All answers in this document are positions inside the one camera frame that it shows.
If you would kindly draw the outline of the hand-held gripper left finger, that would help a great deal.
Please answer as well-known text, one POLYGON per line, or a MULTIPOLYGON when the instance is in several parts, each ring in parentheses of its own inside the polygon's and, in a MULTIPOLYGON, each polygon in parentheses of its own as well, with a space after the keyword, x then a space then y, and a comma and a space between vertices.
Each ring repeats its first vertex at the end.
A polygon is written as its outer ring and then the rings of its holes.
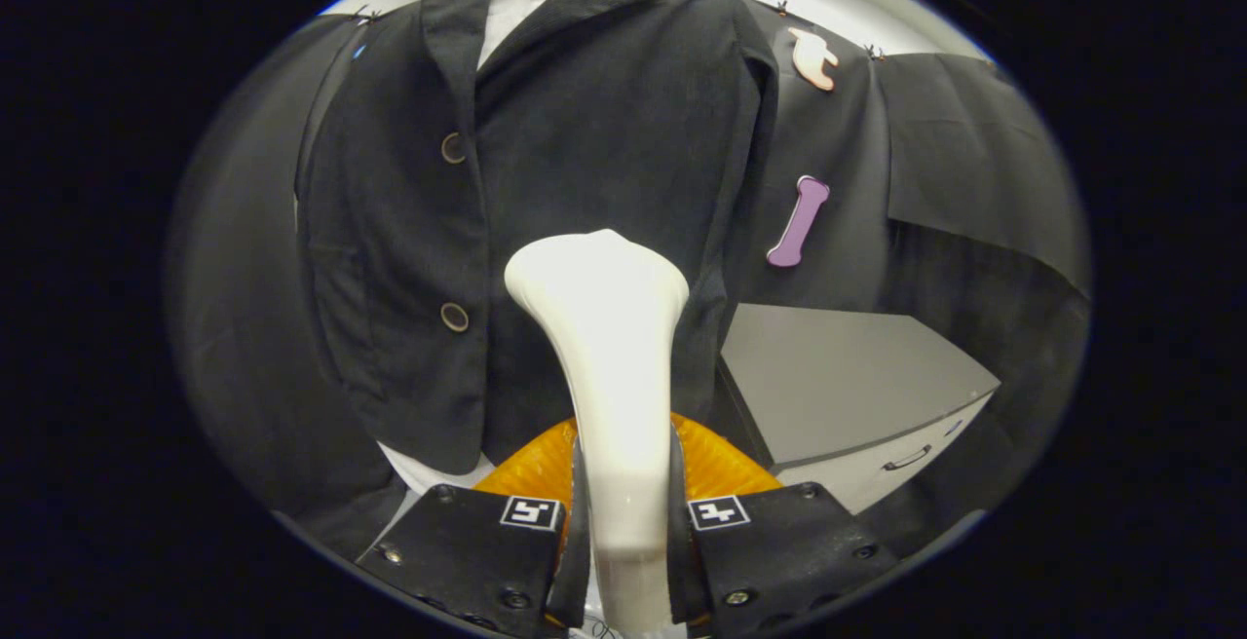
POLYGON ((433 485, 359 564, 436 612, 503 635, 584 627, 589 497, 579 426, 552 426, 476 485, 433 485))

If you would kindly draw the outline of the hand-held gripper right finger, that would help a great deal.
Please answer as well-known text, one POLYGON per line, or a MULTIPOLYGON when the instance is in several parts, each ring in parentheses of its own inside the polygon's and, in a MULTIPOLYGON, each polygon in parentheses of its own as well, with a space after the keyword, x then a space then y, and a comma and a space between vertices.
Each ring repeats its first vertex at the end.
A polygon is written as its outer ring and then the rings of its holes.
POLYGON ((767 635, 854 597, 898 555, 816 482, 782 484, 672 417, 668 607, 690 635, 767 635))

